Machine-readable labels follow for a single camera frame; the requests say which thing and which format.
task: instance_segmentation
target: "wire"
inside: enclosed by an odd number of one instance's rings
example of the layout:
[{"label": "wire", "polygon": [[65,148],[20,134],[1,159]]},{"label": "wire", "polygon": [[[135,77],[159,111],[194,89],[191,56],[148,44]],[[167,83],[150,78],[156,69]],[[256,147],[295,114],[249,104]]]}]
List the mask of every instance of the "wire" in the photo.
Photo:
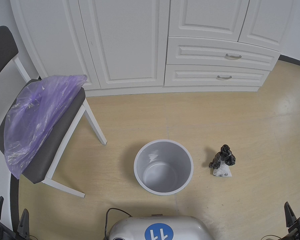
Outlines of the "wire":
[{"label": "wire", "polygon": [[272,236],[272,237],[276,237],[276,238],[281,239],[281,237],[279,237],[279,236],[277,236],[277,235],[274,235],[274,234],[268,234],[268,235],[265,235],[263,238],[269,237],[269,236]]},{"label": "wire", "polygon": [[29,235],[30,237],[34,237],[35,239],[39,240],[38,238],[36,238],[34,235]]},{"label": "wire", "polygon": [[108,238],[107,238],[107,224],[108,224],[108,213],[109,213],[110,210],[118,210],[118,211],[121,211],[121,212],[123,212],[123,213],[129,215],[129,217],[132,217],[130,214],[128,214],[128,213],[127,213],[126,211],[124,211],[124,210],[121,210],[121,209],[118,209],[118,208],[110,208],[110,209],[107,211],[107,213],[105,214],[105,226],[104,226],[104,239],[105,239],[105,240],[108,240]]}]

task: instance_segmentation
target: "plastic bag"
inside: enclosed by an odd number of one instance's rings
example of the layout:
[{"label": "plastic bag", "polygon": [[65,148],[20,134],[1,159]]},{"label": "plastic bag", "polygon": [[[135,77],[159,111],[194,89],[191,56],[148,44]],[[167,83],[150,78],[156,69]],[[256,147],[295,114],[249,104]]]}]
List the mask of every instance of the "plastic bag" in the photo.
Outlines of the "plastic bag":
[{"label": "plastic bag", "polygon": [[7,113],[4,157],[17,178],[86,82],[86,75],[53,75],[28,84]]},{"label": "plastic bag", "polygon": [[218,177],[231,177],[231,171],[228,165],[224,161],[221,161],[220,167],[213,170],[213,175]]}]

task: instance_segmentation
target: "chair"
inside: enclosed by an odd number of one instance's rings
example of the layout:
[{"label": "chair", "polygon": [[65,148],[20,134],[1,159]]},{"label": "chair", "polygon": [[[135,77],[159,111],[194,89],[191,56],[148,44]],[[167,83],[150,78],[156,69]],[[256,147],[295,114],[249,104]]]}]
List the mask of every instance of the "chair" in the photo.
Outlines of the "chair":
[{"label": "chair", "polygon": [[[8,62],[12,60],[24,80],[27,82],[25,86],[32,82],[40,81],[37,79],[31,79],[29,77],[18,58],[18,52],[19,51],[17,45],[8,27],[0,26],[0,72],[8,64]],[[69,108],[59,119],[59,121],[53,126],[50,135],[42,144],[35,157],[29,163],[28,167],[24,170],[23,175],[32,183],[36,184],[38,182],[43,182],[44,184],[47,184],[64,192],[82,198],[85,196],[84,193],[81,193],[77,190],[74,190],[52,180],[52,176],[60,161],[62,153],[83,114],[88,119],[100,142],[104,145],[107,143],[107,140],[104,137],[86,100],[84,89],[81,88],[77,96],[73,99]],[[2,153],[4,153],[5,120],[6,116],[4,117],[0,125],[0,151]]]}]

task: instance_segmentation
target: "wooden floor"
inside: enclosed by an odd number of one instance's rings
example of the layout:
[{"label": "wooden floor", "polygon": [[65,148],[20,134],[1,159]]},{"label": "wooden floor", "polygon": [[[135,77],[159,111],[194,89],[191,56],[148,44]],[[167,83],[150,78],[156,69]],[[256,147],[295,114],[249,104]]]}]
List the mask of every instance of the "wooden floor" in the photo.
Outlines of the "wooden floor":
[{"label": "wooden floor", "polygon": [[[85,198],[20,180],[20,213],[39,240],[103,239],[108,208],[132,216],[190,215],[216,240],[287,234],[284,203],[300,216],[300,66],[278,61],[258,92],[136,94],[87,98],[106,136],[103,146],[82,118],[53,179]],[[136,181],[134,158],[156,139],[184,145],[194,162],[189,185],[170,196]],[[228,144],[231,178],[209,162]],[[125,215],[109,214],[109,229]]]}]

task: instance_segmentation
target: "blue circle logo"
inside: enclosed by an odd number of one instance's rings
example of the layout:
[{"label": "blue circle logo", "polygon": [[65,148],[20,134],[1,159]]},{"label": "blue circle logo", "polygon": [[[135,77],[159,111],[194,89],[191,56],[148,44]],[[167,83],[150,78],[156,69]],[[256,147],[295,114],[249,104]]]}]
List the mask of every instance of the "blue circle logo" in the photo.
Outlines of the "blue circle logo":
[{"label": "blue circle logo", "polygon": [[172,240],[173,230],[167,224],[152,224],[145,230],[144,238],[145,240]]}]

